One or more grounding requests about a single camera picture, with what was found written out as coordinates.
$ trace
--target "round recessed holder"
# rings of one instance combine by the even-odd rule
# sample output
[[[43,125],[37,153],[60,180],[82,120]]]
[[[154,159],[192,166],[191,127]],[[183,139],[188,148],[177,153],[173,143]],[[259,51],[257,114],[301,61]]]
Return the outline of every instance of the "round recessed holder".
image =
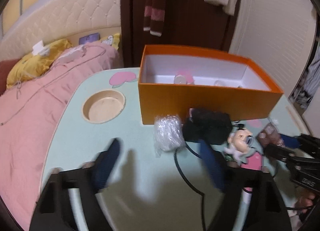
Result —
[[[124,109],[125,96],[116,90],[103,90],[90,96],[82,106],[84,119],[93,124],[108,122]]]

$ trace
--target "striped scarf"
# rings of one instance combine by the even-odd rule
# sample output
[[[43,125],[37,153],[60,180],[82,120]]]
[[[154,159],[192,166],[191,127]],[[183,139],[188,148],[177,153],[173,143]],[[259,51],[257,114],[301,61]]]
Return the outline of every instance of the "striped scarf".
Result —
[[[143,30],[161,37],[164,25],[165,0],[146,0]]]

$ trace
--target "human hand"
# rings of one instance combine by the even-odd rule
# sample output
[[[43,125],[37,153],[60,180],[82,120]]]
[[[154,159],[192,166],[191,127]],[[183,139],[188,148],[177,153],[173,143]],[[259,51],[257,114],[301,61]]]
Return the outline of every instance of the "human hand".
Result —
[[[296,207],[297,208],[305,208],[305,207],[311,207],[313,206],[313,199],[315,199],[316,195],[307,190],[307,189],[303,189],[301,196],[299,198],[299,200],[296,203]],[[307,209],[303,209],[302,213],[306,213],[308,210]]]

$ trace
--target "pink object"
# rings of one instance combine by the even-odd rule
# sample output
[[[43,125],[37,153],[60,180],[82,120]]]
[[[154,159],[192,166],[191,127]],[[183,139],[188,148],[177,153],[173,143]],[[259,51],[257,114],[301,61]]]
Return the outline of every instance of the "pink object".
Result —
[[[259,152],[256,152],[251,157],[247,158],[247,164],[242,163],[241,168],[261,170],[262,156]],[[245,188],[248,191],[252,191],[252,188]]]
[[[0,124],[4,123],[0,126],[0,195],[26,231],[39,197],[52,136],[68,102],[81,82],[94,73],[114,68],[118,62],[113,47],[101,43],[87,46],[82,58],[23,83],[18,100],[15,87],[0,97]]]
[[[189,70],[179,70],[176,74],[176,76],[181,75],[184,76],[187,80],[187,84],[193,84],[194,83],[194,79],[193,76],[191,74],[191,72]]]
[[[144,15],[146,17],[152,16],[156,21],[164,20],[165,11],[163,9],[152,8],[151,6],[146,6],[144,10]]]
[[[246,121],[246,123],[249,124],[253,128],[257,128],[257,129],[262,128],[262,122],[259,119],[248,120],[248,121]]]
[[[137,76],[133,72],[117,72],[111,78],[109,83],[112,88],[117,88],[123,85],[125,82],[135,82],[137,81]]]

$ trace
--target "dark red pillow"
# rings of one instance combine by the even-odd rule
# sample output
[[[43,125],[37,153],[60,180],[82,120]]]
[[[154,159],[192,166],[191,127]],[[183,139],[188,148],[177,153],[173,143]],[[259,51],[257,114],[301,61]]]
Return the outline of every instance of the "dark red pillow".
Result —
[[[0,95],[7,89],[7,77],[11,69],[20,59],[4,60],[0,62]]]

